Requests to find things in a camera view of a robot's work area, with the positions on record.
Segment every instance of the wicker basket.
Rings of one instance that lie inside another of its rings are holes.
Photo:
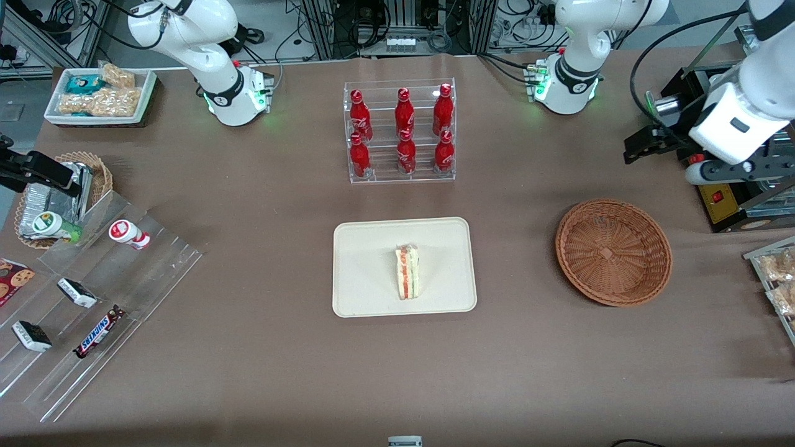
[[[568,280],[605,305],[650,301],[671,277],[671,246],[660,226],[640,208],[617,200],[572,208],[557,229],[555,250]]]
[[[91,181],[91,195],[88,197],[88,208],[94,206],[106,192],[113,189],[113,175],[108,170],[107,166],[102,163],[102,159],[94,154],[88,152],[70,152],[55,157],[58,162],[74,161],[84,163],[91,168],[93,172],[93,179]],[[14,215],[14,230],[17,232],[17,237],[26,246],[35,248],[37,250],[47,250],[55,243],[55,239],[39,239],[28,240],[19,235],[19,222],[22,218],[22,210],[25,209],[25,198],[27,197],[27,189],[22,194],[19,200],[16,214]]]

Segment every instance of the white tray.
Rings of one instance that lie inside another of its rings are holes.
[[[141,122],[146,111],[146,105],[152,96],[154,84],[157,82],[157,75],[148,68],[125,68],[125,70],[135,75],[135,87],[141,88],[141,98],[138,100],[138,106],[135,107],[133,116],[74,116],[60,113],[58,111],[58,103],[60,102],[60,96],[66,90],[66,84],[69,79],[73,76],[96,75],[99,73],[98,68],[67,68],[60,74],[55,91],[50,97],[47,110],[45,110],[45,119],[52,124],[69,126],[114,126]]]
[[[398,296],[395,248],[420,251],[420,296]],[[460,217],[342,223],[334,230],[332,308],[342,318],[469,312],[478,302],[469,225]]]

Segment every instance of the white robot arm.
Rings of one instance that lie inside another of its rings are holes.
[[[795,0],[749,0],[748,9],[759,48],[710,80],[704,110],[688,133],[729,165],[745,161],[795,119]]]
[[[157,0],[131,13],[127,25],[135,40],[187,67],[220,122],[241,126],[266,111],[271,83],[252,68],[235,67],[218,45],[234,37],[238,27],[227,0]]]
[[[559,0],[556,21],[568,33],[562,55],[539,60],[533,99],[551,111],[575,114],[585,108],[596,89],[599,70],[611,51],[608,30],[653,25],[669,0]]]

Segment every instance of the aluminum foil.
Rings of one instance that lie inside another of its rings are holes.
[[[25,208],[22,209],[19,221],[21,237],[31,240],[47,239],[47,236],[39,235],[33,230],[33,220],[42,212],[54,212],[69,222],[77,222],[86,213],[88,197],[91,195],[91,181],[93,180],[91,168],[84,163],[72,161],[66,161],[61,165],[72,170],[72,182],[82,187],[81,193],[77,197],[70,197],[59,189],[47,185],[38,183],[28,185]]]

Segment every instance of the clear acrylic shelf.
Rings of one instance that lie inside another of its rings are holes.
[[[432,80],[387,80],[374,82],[346,82],[343,91],[343,123],[345,126],[346,154],[348,160],[348,177],[351,183],[385,183],[403,181],[454,181],[456,179],[456,161],[452,171],[446,176],[439,176],[433,171],[434,155],[439,137],[433,134],[433,106],[439,97],[441,84],[452,85],[452,101],[456,103],[456,80],[454,78]],[[411,94],[414,105],[414,144],[417,146],[417,169],[412,174],[404,174],[398,170],[398,136],[395,129],[394,110],[398,104],[398,89],[406,87]],[[351,163],[351,91],[360,90],[364,103],[370,109],[370,120],[373,125],[373,139],[367,145],[370,150],[370,166],[373,175],[359,178],[354,174]],[[452,113],[452,143],[458,154],[456,144],[456,108]]]
[[[137,251],[111,240],[108,228],[121,218],[148,232],[151,244]],[[37,275],[46,277],[43,286],[31,289],[16,309],[0,313],[0,395],[24,402],[42,422],[55,421],[66,411],[201,257],[112,191],[79,224],[83,238],[77,244],[58,242],[39,258],[52,271],[48,277]],[[90,309],[74,304],[56,285],[62,277],[80,282],[99,301]],[[77,358],[72,349],[114,304],[126,315],[85,359]],[[44,353],[25,349],[11,330],[19,320],[40,325],[52,347]]]

